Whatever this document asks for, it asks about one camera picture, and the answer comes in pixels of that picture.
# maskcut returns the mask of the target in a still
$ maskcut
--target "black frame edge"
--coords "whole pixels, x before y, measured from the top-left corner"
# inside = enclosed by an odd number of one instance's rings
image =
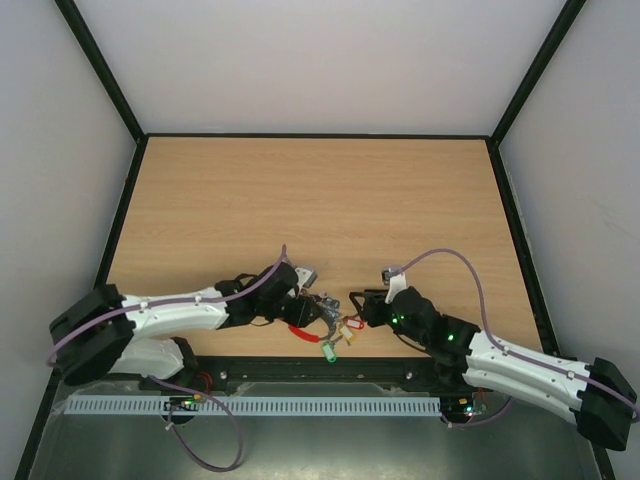
[[[504,208],[505,216],[507,217],[507,223],[509,224],[509,230],[511,231],[511,238],[513,245],[516,249],[516,255],[518,262],[520,263],[520,270],[522,271],[522,278],[529,295],[529,302],[531,304],[531,310],[533,311],[533,317],[538,329],[538,336],[540,337],[540,343],[542,344],[542,350],[546,354],[561,356],[558,340],[553,331],[553,324],[549,317],[547,305],[542,295],[542,289],[538,281],[538,275],[536,274],[535,267],[533,265],[533,259],[531,258],[531,252],[529,250],[529,243],[527,242],[524,228],[520,220],[520,214],[516,207],[516,202],[511,191],[511,184],[509,183],[509,177],[505,169],[502,155],[500,155],[500,149],[498,145],[493,141],[487,141],[487,150],[489,151],[489,158],[491,159],[491,166],[493,167],[493,173],[496,177],[496,183],[498,185],[498,191],[500,192],[500,198],[502,200],[502,206]],[[600,472],[600,477],[603,480],[615,480],[615,474],[607,450],[591,443],[591,449],[593,456]]]
[[[122,227],[124,226],[127,211],[129,210],[129,204],[131,203],[131,197],[133,196],[133,190],[136,186],[138,173],[140,173],[140,167],[142,166],[142,160],[144,159],[144,152],[147,148],[148,141],[148,136],[144,135],[136,145],[136,150],[133,153],[129,173],[127,174],[127,178],[124,182],[124,188],[120,195],[120,202],[118,203],[118,208],[116,210],[115,217],[113,218],[113,223],[111,224],[111,230],[109,231],[109,237],[107,238],[107,244],[105,245],[102,260],[98,267],[94,288],[107,282],[111,263],[113,262],[113,257],[116,253],[118,240],[120,239]]]
[[[102,52],[100,52],[100,48],[89,31],[89,27],[84,21],[84,18],[82,18],[78,6],[73,0],[55,0],[55,2],[58,9],[60,9],[60,13],[62,13],[62,16],[67,21],[73,35],[76,37],[80,48],[82,48],[100,82],[102,82],[102,86],[107,91],[113,105],[116,107],[120,117],[122,117],[122,121],[129,129],[131,136],[136,142],[140,141],[144,136],[142,127],[133,114],[133,110],[131,110],[129,102],[127,102],[127,99],[124,97]]]
[[[18,469],[16,470],[14,477],[16,480],[27,480],[29,478],[33,462],[35,461],[36,454],[38,453],[40,440],[44,434],[44,427],[47,425],[47,421],[49,420],[49,412],[51,412],[51,407],[53,406],[53,401],[56,397],[59,382],[60,377],[54,370],[51,372],[51,376],[49,377],[49,381],[45,387],[42,400],[40,401],[40,406],[38,407],[38,413],[36,414],[36,418],[31,427],[27,443],[22,451],[22,457],[20,458],[20,463],[18,464]]]
[[[381,140],[488,140],[489,135],[386,134],[386,133],[149,133],[167,138],[306,138]]]
[[[571,28],[571,25],[573,25],[573,22],[582,10],[586,1],[587,0],[567,0],[562,7],[556,21],[551,27],[551,30],[544,39],[544,42],[542,42],[540,50],[538,50],[533,62],[531,62],[531,66],[522,79],[520,86],[518,86],[516,93],[513,95],[507,109],[498,122],[493,135],[491,135],[491,140],[496,146],[499,146],[507,136],[511,125],[515,122],[520,110],[522,110],[522,107],[529,98],[529,95],[533,92],[538,80],[540,80],[540,77],[547,68],[547,65],[549,65],[549,62],[551,62],[556,50],[558,50],[558,47]]]

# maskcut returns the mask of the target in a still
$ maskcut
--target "wooden table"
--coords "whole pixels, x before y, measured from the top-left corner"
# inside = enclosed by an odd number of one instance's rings
[[[380,270],[435,247],[462,252],[483,282],[492,330],[540,350],[486,145],[481,140],[153,137],[109,282],[121,292],[198,290],[259,273],[286,243],[353,313],[350,291],[382,288]],[[466,267],[437,255],[408,271],[436,307],[480,323]],[[322,333],[317,321],[310,331]],[[321,356],[281,321],[181,332],[199,355]],[[410,357],[388,327],[366,328],[339,356]]]

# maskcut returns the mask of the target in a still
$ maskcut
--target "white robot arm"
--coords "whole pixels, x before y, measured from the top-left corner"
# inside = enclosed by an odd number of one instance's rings
[[[156,337],[247,325],[257,316],[304,327],[321,313],[299,295],[315,279],[312,268],[282,262],[260,275],[240,275],[179,295],[122,296],[114,285],[97,287],[51,323],[56,366],[69,385],[107,373],[174,377],[195,356],[184,339]]]
[[[396,335],[422,345],[441,381],[452,387],[467,384],[508,394],[576,425],[598,445],[626,448],[630,424],[637,418],[636,393],[614,364],[601,358],[589,365],[545,355],[440,314],[407,286],[404,272],[394,270],[398,272],[383,271],[388,290],[350,295],[369,326],[388,325]],[[357,297],[365,299],[363,305]]]

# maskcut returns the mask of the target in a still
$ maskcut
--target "purple cable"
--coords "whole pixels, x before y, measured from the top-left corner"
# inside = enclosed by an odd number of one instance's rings
[[[500,350],[501,352],[504,353],[504,346],[502,344],[500,344],[500,342],[498,342],[494,337],[493,334],[491,333],[491,330],[489,329],[489,320],[487,318],[487,309],[485,306],[485,301],[484,301],[484,292],[482,290],[482,283],[480,283],[480,277],[478,276],[478,272],[476,272],[476,269],[473,268],[473,265],[471,264],[471,262],[464,256],[462,255],[460,252],[457,252],[456,250],[453,250],[451,248],[434,248],[433,250],[428,250],[427,252],[423,253],[422,255],[417,256],[416,258],[414,258],[413,260],[411,260],[409,263],[407,263],[404,267],[402,267],[402,269],[396,273],[396,275],[400,274],[400,273],[404,273],[407,270],[409,270],[411,267],[413,267],[416,263],[418,263],[419,261],[433,255],[436,253],[449,253],[451,255],[454,255],[456,257],[458,257],[460,260],[462,260],[462,262],[467,266],[467,268],[469,269],[469,272],[471,272],[471,276],[473,276],[473,280],[476,282],[476,288],[478,289],[478,298],[480,299],[480,316],[482,317],[482,327],[484,328],[484,331],[487,334],[487,338],[489,339],[489,341],[491,342],[491,344],[496,347],[498,350]],[[538,367],[542,367],[542,368],[546,368],[548,370],[551,370],[553,372],[559,373],[561,375],[566,375],[569,376],[570,371],[566,370],[564,368],[558,367],[556,365],[550,365],[548,363],[542,362],[540,360],[537,360],[535,358],[531,358],[531,357],[527,357],[526,355],[523,355],[521,353],[518,352],[513,352],[511,350],[506,352],[507,355],[511,355],[519,360],[522,360],[524,362],[527,363],[531,363],[532,365],[536,365]],[[575,373],[574,372],[574,377],[577,378],[578,380],[582,380],[583,382],[588,383],[589,385],[593,385],[596,388],[599,388],[600,390],[608,393],[609,395],[611,395],[612,397],[614,397],[616,400],[622,402],[623,404],[625,404],[627,407],[629,407],[631,410],[633,410],[633,412],[635,413],[635,417],[633,417],[631,419],[632,423],[638,423],[640,421],[640,406],[634,404],[633,402],[631,402],[629,399],[625,398],[623,395],[619,394],[618,392],[616,392],[615,390],[613,390],[612,388],[604,385],[601,382],[598,382],[597,380],[593,380],[585,375],[581,375],[579,373]],[[493,417],[487,419],[487,420],[483,420],[482,422],[488,422],[490,420],[495,419],[496,417],[498,417],[499,415],[501,416],[502,410],[500,410],[500,412],[498,412],[496,415],[494,415]],[[456,426],[471,426],[471,425],[475,425],[475,423],[473,424],[456,424]]]
[[[176,426],[171,421],[171,416],[173,415],[174,410],[173,409],[169,410],[169,413],[167,415],[167,420],[169,422],[168,429],[171,430],[173,434],[176,436],[176,438],[184,448],[185,452],[187,452],[187,455],[189,455],[189,458],[191,458],[191,460],[196,462],[205,470],[209,470],[210,472],[215,472],[215,473],[230,472],[231,470],[235,470],[240,466],[240,460],[242,459],[242,450],[244,449],[244,437],[242,436],[242,428],[240,427],[240,423],[238,422],[238,419],[233,415],[233,413],[231,413],[231,410],[229,410],[229,408],[224,403],[222,403],[220,400],[218,400],[214,396],[208,395],[203,392],[199,392],[198,390],[193,390],[191,388],[174,385],[173,383],[165,382],[163,380],[157,379],[156,377],[150,376],[149,378],[154,382],[156,382],[158,385],[161,385],[165,388],[171,388],[173,390],[190,393],[192,395],[202,395],[207,400],[210,400],[213,403],[215,403],[217,406],[219,406],[227,414],[227,416],[229,417],[229,420],[231,420],[231,423],[233,423],[233,426],[235,427],[236,433],[238,435],[238,453],[236,454],[236,458],[233,460],[233,462],[231,462],[231,464],[228,467],[216,467],[215,465],[211,465],[210,463],[207,463],[204,460],[202,460],[193,452],[193,450],[191,450],[189,445],[187,445],[187,442],[185,442],[182,436],[180,435],[180,433],[178,433],[178,429],[176,428]]]
[[[203,298],[200,300],[200,302],[201,303],[222,303],[222,302],[230,302],[231,300],[237,300],[238,298],[244,297],[245,295],[248,295],[249,293],[253,292],[255,289],[259,288],[264,282],[266,282],[276,272],[280,264],[284,262],[286,259],[287,259],[287,246],[282,245],[282,252],[280,253],[280,257],[278,257],[278,260],[276,261],[276,263],[274,263],[273,266],[271,267],[271,270],[269,270],[267,274],[264,277],[262,277],[260,280],[258,280],[256,283],[254,283],[248,288],[245,288],[241,292],[234,293],[226,297]],[[169,298],[165,300],[155,300],[153,302],[149,302],[148,308],[162,307],[166,305],[178,305],[182,303],[195,303],[195,301],[196,300],[193,297],[176,297],[176,298]],[[111,310],[107,313],[103,313],[102,315],[94,318],[93,320],[89,320],[84,325],[76,328],[74,331],[72,331],[67,336],[63,337],[58,343],[56,343],[51,348],[51,350],[49,350],[49,353],[47,353],[47,360],[46,360],[47,366],[55,367],[56,365],[53,361],[53,357],[55,357],[56,353],[58,353],[65,345],[71,342],[74,338],[78,337],[78,335],[82,335],[84,332],[92,329],[99,323],[109,320],[110,318],[116,317],[122,313],[128,313],[128,312],[133,312],[135,310],[139,310],[141,306],[142,305],[138,304],[138,305],[130,305],[128,307],[116,308],[115,310]]]

